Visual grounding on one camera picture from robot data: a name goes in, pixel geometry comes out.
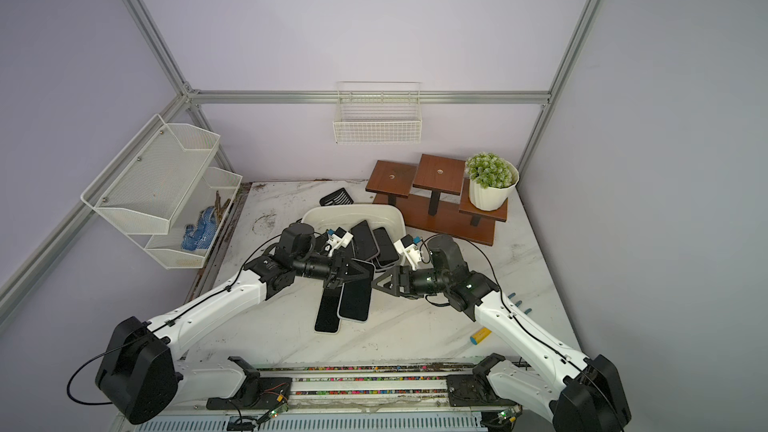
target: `white flower pot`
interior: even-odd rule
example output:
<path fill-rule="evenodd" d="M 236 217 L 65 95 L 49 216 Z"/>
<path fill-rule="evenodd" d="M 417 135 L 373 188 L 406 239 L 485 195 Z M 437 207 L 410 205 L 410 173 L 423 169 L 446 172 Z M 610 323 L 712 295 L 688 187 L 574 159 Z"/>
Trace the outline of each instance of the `white flower pot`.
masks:
<path fill-rule="evenodd" d="M 512 168 L 512 185 L 507 188 L 487 187 L 483 188 L 474 180 L 469 181 L 469 201 L 480 210 L 496 210 L 501 207 L 504 201 L 512 193 L 514 187 L 518 184 L 520 175 L 518 170 L 510 164 Z"/>

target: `marble tabletop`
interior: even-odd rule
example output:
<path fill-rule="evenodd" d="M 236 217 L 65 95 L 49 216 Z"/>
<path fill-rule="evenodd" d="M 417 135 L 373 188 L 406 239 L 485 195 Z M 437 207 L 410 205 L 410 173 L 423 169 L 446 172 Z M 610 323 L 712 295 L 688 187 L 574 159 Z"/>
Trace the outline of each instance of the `marble tabletop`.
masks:
<path fill-rule="evenodd" d="M 319 206 L 321 197 L 346 188 L 355 203 L 370 203 L 366 180 L 315 182 L 255 182 L 216 278 L 216 284 L 237 272 L 255 247 Z M 428 194 L 428 191 L 414 193 Z M 446 196 L 445 200 L 458 197 Z M 516 293 L 522 308 L 555 337 L 579 348 L 542 251 L 517 193 L 509 198 L 506 222 L 496 223 L 493 247 L 479 245 L 491 260 L 502 290 Z M 430 232 L 407 228 L 411 235 Z M 457 240 L 471 270 L 492 278 L 484 257 L 473 246 Z M 232 318 L 197 342 L 187 360 L 218 361 L 239 355 L 257 367 L 295 367 L 302 364 L 360 364 L 414 360 L 476 361 L 496 352 L 508 358 L 517 353 L 491 334 L 472 345 L 469 337 L 480 329 L 453 308 L 437 308 L 425 300 L 408 300 L 373 292 L 368 322 L 341 321 L 338 334 L 314 331 L 322 283 L 296 278 L 268 302 Z M 435 298 L 443 302 L 442 295 Z"/>

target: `white plastic tray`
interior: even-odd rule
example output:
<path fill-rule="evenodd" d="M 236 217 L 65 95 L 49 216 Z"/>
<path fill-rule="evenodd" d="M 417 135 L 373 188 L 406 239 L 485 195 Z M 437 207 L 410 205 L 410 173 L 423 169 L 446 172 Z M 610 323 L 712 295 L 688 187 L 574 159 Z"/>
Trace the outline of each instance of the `white plastic tray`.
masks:
<path fill-rule="evenodd" d="M 367 220 L 371 230 L 384 227 L 392 242 L 406 234 L 406 223 L 397 207 L 379 204 L 352 204 L 351 206 L 315 207 L 301 221 L 324 232 L 329 228 L 342 227 L 349 231 L 361 221 Z"/>

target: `black cable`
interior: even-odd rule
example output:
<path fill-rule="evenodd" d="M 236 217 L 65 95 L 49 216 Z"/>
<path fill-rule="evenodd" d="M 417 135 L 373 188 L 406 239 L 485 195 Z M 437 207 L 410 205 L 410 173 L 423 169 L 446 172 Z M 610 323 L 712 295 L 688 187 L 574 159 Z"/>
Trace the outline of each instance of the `black cable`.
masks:
<path fill-rule="evenodd" d="M 450 305 L 450 303 L 447 303 L 447 302 L 446 302 L 446 303 L 444 303 L 444 304 L 436 304 L 435 302 L 431 302 L 431 301 L 429 300 L 429 298 L 430 298 L 430 297 L 435 297 L 435 296 L 434 296 L 434 295 L 425 295 L 425 296 L 424 296 L 424 299 L 425 299 L 427 302 L 429 302 L 430 304 L 434 305 L 435 307 L 447 307 L 447 306 L 449 306 L 449 305 Z"/>
<path fill-rule="evenodd" d="M 240 412 L 240 408 L 239 408 L 239 407 L 237 407 L 237 404 L 236 404 L 235 402 L 233 402 L 233 401 L 232 401 L 232 399 L 226 399 L 226 401 L 227 401 L 227 402 L 229 402 L 229 403 L 230 403 L 230 405 L 232 405 L 232 407 L 234 407 L 234 408 L 236 408 L 236 409 L 237 409 L 237 415 L 239 415 L 239 416 L 240 416 L 240 417 L 239 417 L 239 418 L 238 418 L 238 419 L 235 421 L 235 423 L 236 423 L 236 424 L 242 424 L 242 423 L 243 423 L 243 413 L 242 413 L 242 412 Z"/>
<path fill-rule="evenodd" d="M 153 334 L 153 333 L 159 331 L 160 329 L 162 329 L 163 327 L 165 327 L 165 324 L 159 326 L 158 328 L 156 328 L 155 330 L 151 331 L 150 333 Z M 85 362 L 84 364 L 82 364 L 77 370 L 74 371 L 74 374 L 72 374 L 72 376 L 69 378 L 69 381 L 67 382 L 67 397 L 69 397 L 70 400 L 72 400 L 73 402 L 76 402 L 76 403 L 78 403 L 80 405 L 110 405 L 111 402 L 85 402 L 85 401 L 82 401 L 80 399 L 74 398 L 74 396 L 72 395 L 72 381 L 80 373 L 80 370 L 83 370 L 85 368 L 85 366 L 87 366 L 88 364 L 90 364 L 94 360 L 96 360 L 98 358 L 102 358 L 103 356 L 105 356 L 107 354 L 111 354 L 112 352 L 116 352 L 116 351 L 118 351 L 118 350 L 120 350 L 122 348 L 128 347 L 129 345 L 133 345 L 136 342 L 139 342 L 144 337 L 146 337 L 146 334 L 142 335 L 141 337 L 138 337 L 138 338 L 136 338 L 136 339 L 134 339 L 134 340 L 132 340 L 130 342 L 127 342 L 126 344 L 122 344 L 120 347 L 116 347 L 114 349 L 107 350 L 106 352 L 103 352 L 102 354 L 99 354 L 96 357 L 93 357 L 93 358 L 89 359 L 87 362 Z"/>
<path fill-rule="evenodd" d="M 470 242 L 466 238 L 462 238 L 462 240 L 464 242 L 466 242 L 467 244 L 473 246 L 477 250 L 479 250 L 480 253 L 482 254 L 482 256 L 485 257 L 485 261 L 488 262 L 488 266 L 491 268 L 491 273 L 493 274 L 493 280 L 496 282 L 496 285 L 498 286 L 498 292 L 502 295 L 502 305 L 504 306 L 505 309 L 507 309 L 507 312 L 509 312 L 511 314 L 512 311 L 509 310 L 509 307 L 507 306 L 506 301 L 504 300 L 506 295 L 504 295 L 504 291 L 502 290 L 502 285 L 498 282 L 498 277 L 496 277 L 496 271 L 493 269 L 493 264 L 491 264 L 491 259 L 488 258 L 488 256 L 485 254 L 485 252 L 483 252 L 482 249 L 480 247 L 478 247 L 474 242 Z"/>
<path fill-rule="evenodd" d="M 491 268 L 491 273 L 493 273 L 493 279 L 496 281 L 496 285 L 498 286 L 498 292 L 499 292 L 499 293 L 500 293 L 500 295 L 502 296 L 502 305 L 504 306 L 504 308 L 505 308 L 505 309 L 507 309 L 507 312 L 509 312 L 509 313 L 510 313 L 510 315 L 512 316 L 512 318 L 514 319 L 514 321 L 518 323 L 518 325 L 520 326 L 520 328 L 521 328 L 521 329 L 523 329 L 523 331 L 524 331 L 526 334 L 528 334 L 528 335 L 530 335 L 531 337 L 533 337 L 533 338 L 534 338 L 536 341 L 540 342 L 542 345 L 544 345 L 545 347 L 547 347 L 549 350 L 552 350 L 552 351 L 553 351 L 553 352 L 555 352 L 557 355 L 559 355 L 559 356 L 562 358 L 562 360 L 564 360 L 564 363 L 565 363 L 565 362 L 569 363 L 569 364 L 570 364 L 570 365 L 571 365 L 573 368 L 575 368 L 576 370 L 578 370 L 578 372 L 581 374 L 582 370 L 581 370 L 581 369 L 580 369 L 580 368 L 579 368 L 579 367 L 578 367 L 576 364 L 574 364 L 573 362 L 571 362 L 570 360 L 568 360 L 568 359 L 567 359 L 567 358 L 566 358 L 564 355 L 562 355 L 562 354 L 561 354 L 559 351 L 555 350 L 555 349 L 554 349 L 554 348 L 553 348 L 553 347 L 552 347 L 550 344 L 547 344 L 546 342 L 543 342 L 541 339 L 539 339 L 538 337 L 536 337 L 535 335 L 533 335 L 531 332 L 529 332 L 529 331 L 528 331 L 528 330 L 527 330 L 525 327 L 523 327 L 523 325 L 522 325 L 522 324 L 520 323 L 520 321 L 518 320 L 518 318 L 517 318 L 517 315 L 513 314 L 513 313 L 512 313 L 512 311 L 511 311 L 511 310 L 509 310 L 509 307 L 507 306 L 507 304 L 506 304 L 506 301 L 504 300 L 504 298 L 506 297 L 506 295 L 504 295 L 504 291 L 502 290 L 502 285 L 498 283 L 498 278 L 496 277 L 496 271 L 493 269 L 493 264 L 491 264 L 491 260 L 488 258 L 488 256 L 485 254 L 485 252 L 483 252 L 483 251 L 482 251 L 482 249 L 481 249 L 480 247 L 478 247 L 477 245 L 475 245 L 475 243 L 474 243 L 474 242 L 470 242 L 469 240 L 467 240 L 467 239 L 465 239 L 465 238 L 462 238 L 462 240 L 463 240 L 463 241 L 465 241 L 465 242 L 466 242 L 466 243 L 468 243 L 468 244 L 471 244 L 471 245 L 472 245 L 474 248 L 476 248 L 477 250 L 479 250 L 479 251 L 480 251 L 480 253 L 482 254 L 482 256 L 483 256 L 483 257 L 485 257 L 485 260 L 486 260 L 486 261 L 488 261 L 488 266 Z M 589 377 L 588 377 L 586 374 L 582 374 L 582 375 L 583 375 L 583 377 L 584 377 L 584 378 L 586 378 L 587 380 L 589 380 L 590 384 L 592 384 L 592 386 L 593 386 L 595 389 L 597 389 L 597 391 L 598 391 L 598 392 L 600 392 L 600 395 L 602 395 L 602 396 L 603 396 L 603 399 L 605 399 L 605 402 L 606 402 L 606 403 L 608 404 L 608 406 L 610 407 L 610 411 L 611 411 L 611 412 L 613 412 L 613 413 L 614 413 L 614 417 L 616 417 L 616 421 L 617 421 L 617 423 L 619 424 L 619 429 L 621 429 L 621 432 L 624 432 L 624 427 L 622 427 L 622 426 L 621 426 L 621 420 L 619 419 L 619 414 L 616 412 L 616 409 L 614 408 L 614 406 L 612 405 L 612 403 L 610 402 L 610 400 L 608 399 L 608 397 L 607 397 L 607 396 L 606 396 L 606 395 L 603 393 L 603 391 L 602 391 L 602 390 L 600 390 L 600 388 L 599 388 L 599 387 L 596 385 L 596 383 L 595 383 L 595 382 L 593 382 L 593 381 L 592 381 L 592 379 L 590 379 L 590 378 L 589 378 Z"/>
<path fill-rule="evenodd" d="M 419 244 L 419 246 L 418 246 L 418 254 L 419 255 L 422 254 L 422 246 L 423 247 L 427 247 L 427 256 L 429 257 L 429 260 L 427 262 L 424 262 L 424 257 L 422 257 L 422 263 L 424 263 L 424 264 L 429 264 L 430 262 L 432 262 L 432 254 L 429 252 L 429 246 L 427 245 L 427 241 L 430 238 L 435 237 L 436 235 L 439 235 L 439 234 L 432 234 L 429 237 L 425 238 L 424 240 L 422 240 L 422 243 Z"/>
<path fill-rule="evenodd" d="M 254 254 L 257 253 L 264 245 L 267 245 L 268 243 L 272 242 L 276 238 L 279 238 L 281 235 L 282 234 L 275 235 L 272 238 L 268 238 L 267 240 L 264 241 L 264 243 L 262 245 L 259 245 L 258 247 L 256 247 L 254 249 L 254 251 L 248 256 L 248 258 L 245 259 L 245 262 L 243 262 L 243 264 L 240 266 L 240 269 L 237 271 L 237 275 L 235 275 L 235 280 L 233 280 L 231 284 L 229 284 L 228 286 L 226 286 L 226 288 L 224 288 L 222 290 L 225 290 L 225 291 L 229 292 L 232 289 L 232 287 L 237 283 L 237 279 L 240 278 L 240 274 L 243 271 L 243 267 L 245 267 L 245 264 L 247 264 L 252 259 Z"/>
<path fill-rule="evenodd" d="M 614 417 L 616 417 L 616 422 L 617 422 L 617 424 L 619 424 L 619 428 L 621 429 L 621 432 L 624 432 L 624 427 L 621 426 L 621 419 L 619 418 L 618 412 L 616 411 L 616 409 L 614 408 L 614 405 L 610 402 L 608 397 L 603 393 L 602 390 L 600 390 L 600 387 L 598 387 L 598 385 L 595 382 L 593 382 L 592 379 L 589 378 L 589 376 L 584 374 L 583 371 L 576 364 L 574 364 L 573 362 L 568 360 L 568 358 L 566 358 L 564 355 L 562 355 L 559 351 L 555 350 L 550 344 L 547 344 L 546 342 L 542 341 L 540 338 L 536 337 L 531 332 L 529 332 L 525 327 L 523 327 L 523 324 L 520 323 L 520 321 L 518 320 L 517 315 L 513 315 L 512 318 L 514 319 L 515 322 L 518 323 L 520 328 L 523 329 L 523 331 L 526 334 L 528 334 L 531 337 L 533 337 L 537 342 L 539 342 L 540 344 L 542 344 L 543 346 L 545 346 L 549 350 L 552 350 L 553 352 L 555 352 L 563 360 L 563 363 L 566 363 L 566 362 L 569 363 L 574 369 L 578 370 L 578 372 L 581 374 L 582 377 L 584 377 L 585 379 L 589 380 L 590 384 L 592 384 L 592 386 L 595 389 L 597 389 L 598 392 L 600 392 L 600 395 L 603 396 L 603 399 L 605 399 L 606 404 L 608 404 L 608 406 L 610 407 L 610 411 L 614 413 Z"/>
<path fill-rule="evenodd" d="M 187 309 L 185 309 L 183 312 L 180 312 L 180 313 L 179 313 L 179 314 L 178 314 L 176 317 L 172 318 L 172 319 L 171 319 L 171 320 L 169 320 L 169 321 L 166 321 L 164 324 L 162 324 L 161 326 L 159 326 L 159 327 L 158 327 L 158 328 L 156 328 L 155 330 L 153 330 L 153 331 L 150 331 L 150 333 L 151 333 L 151 334 L 154 334 L 155 332 L 157 332 L 157 331 L 161 330 L 161 329 L 162 329 L 162 328 L 164 328 L 164 327 L 170 327 L 170 326 L 173 326 L 173 325 L 176 323 L 176 321 L 177 321 L 177 320 L 179 320 L 179 319 L 180 319 L 180 318 L 181 318 L 181 317 L 182 317 L 184 314 L 186 314 L 187 312 L 189 312 L 189 311 L 190 311 L 190 310 L 192 310 L 193 308 L 196 308 L 198 305 L 200 305 L 200 304 L 202 304 L 202 303 L 206 302 L 208 299 L 210 299 L 210 298 L 212 298 L 212 297 L 216 297 L 218 294 L 221 294 L 222 292 L 229 292 L 229 291 L 232 289 L 232 286 L 233 286 L 234 284 L 236 284 L 236 283 L 237 283 L 237 279 L 240 277 L 240 273 L 243 271 L 243 267 L 245 266 L 245 264 L 247 264 L 247 263 L 248 263 L 248 261 L 251 259 L 251 257 L 253 257 L 253 256 L 254 256 L 254 254 L 255 254 L 256 252 L 258 252 L 258 251 L 259 251 L 259 249 L 261 249 L 261 248 L 262 248 L 264 245 L 266 245 L 268 242 L 270 242 L 270 241 L 273 241 L 274 239 L 276 239 L 276 238 L 278 238 L 278 237 L 279 237 L 279 235 L 276 235 L 276 236 L 274 236 L 274 237 L 272 237 L 272 238 L 268 239 L 266 242 L 264 242 L 264 244 L 262 244 L 262 245 L 259 245 L 259 246 L 256 248 L 256 250 L 254 250 L 254 251 L 253 251 L 253 252 L 252 252 L 252 253 L 251 253 L 251 254 L 248 256 L 248 258 L 245 260 L 245 262 L 243 262 L 243 265 L 241 265 L 241 266 L 240 266 L 240 270 L 239 270 L 239 271 L 237 271 L 237 276 L 235 276 L 235 280 L 234 280 L 234 281 L 233 281 L 231 284 L 229 284 L 227 287 L 225 287 L 225 288 L 223 288 L 223 289 L 219 290 L 218 292 L 215 292 L 215 293 L 213 293 L 213 294 L 211 294 L 211 295 L 208 295 L 208 296 L 207 296 L 206 298 L 204 298 L 203 300 L 201 300 L 201 301 L 197 302 L 196 304 L 194 304 L 194 305 L 192 305 L 192 306 L 188 307 L 188 308 L 187 308 Z M 102 354 L 99 354 L 99 355 L 97 355 L 96 357 L 93 357 L 93 358 L 89 359 L 88 361 L 86 361 L 84 364 L 82 364 L 82 365 L 81 365 L 81 366 L 80 366 L 80 367 L 79 367 L 79 368 L 78 368 L 78 369 L 77 369 L 77 370 L 76 370 L 76 371 L 75 371 L 75 372 L 72 374 L 72 376 L 69 378 L 69 381 L 67 382 L 67 397 L 69 397 L 69 398 L 70 398 L 70 400 L 72 400 L 73 402 L 76 402 L 77 404 L 80 404 L 80 405 L 110 405 L 110 404 L 112 404 L 111 402 L 85 402 L 85 401 L 83 401 L 83 400 L 80 400 L 80 399 L 76 399 L 76 398 L 74 398 L 74 396 L 72 396 L 72 390 L 71 390 L 71 388 L 72 388 L 72 381 L 73 381 L 73 380 L 74 380 L 74 378 L 75 378 L 75 377 L 77 377 L 77 375 L 80 373 L 80 370 L 83 370 L 83 369 L 84 369 L 84 368 L 85 368 L 85 367 L 86 367 L 88 364 L 90 364 L 90 363 L 91 363 L 91 362 L 93 362 L 94 360 L 96 360 L 96 359 L 98 359 L 98 358 L 102 358 L 103 356 L 105 356 L 105 355 L 107 355 L 107 354 L 111 354 L 112 352 L 116 352 L 117 350 L 121 350 L 122 348 L 128 347 L 129 345 L 133 345 L 133 344 L 135 344 L 136 342 L 140 341 L 140 340 L 141 340 L 142 338 L 144 338 L 144 337 L 145 337 L 145 335 L 142 335 L 141 337 L 139 337 L 139 338 L 136 338 L 136 339 L 135 339 L 135 340 L 133 340 L 133 341 L 127 342 L 126 344 L 122 344 L 120 347 L 116 347 L 116 348 L 114 348 L 114 349 L 111 349 L 111 350 L 107 350 L 106 352 L 103 352 Z"/>

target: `black metal leg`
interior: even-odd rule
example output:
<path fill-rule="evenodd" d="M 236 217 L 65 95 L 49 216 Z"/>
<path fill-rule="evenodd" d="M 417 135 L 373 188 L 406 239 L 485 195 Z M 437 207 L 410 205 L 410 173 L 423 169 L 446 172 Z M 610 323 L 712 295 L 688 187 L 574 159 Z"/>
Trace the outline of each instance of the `black metal leg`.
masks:
<path fill-rule="evenodd" d="M 437 190 L 432 191 L 432 196 L 429 198 L 429 215 L 437 215 L 437 206 L 440 204 L 440 192 Z"/>

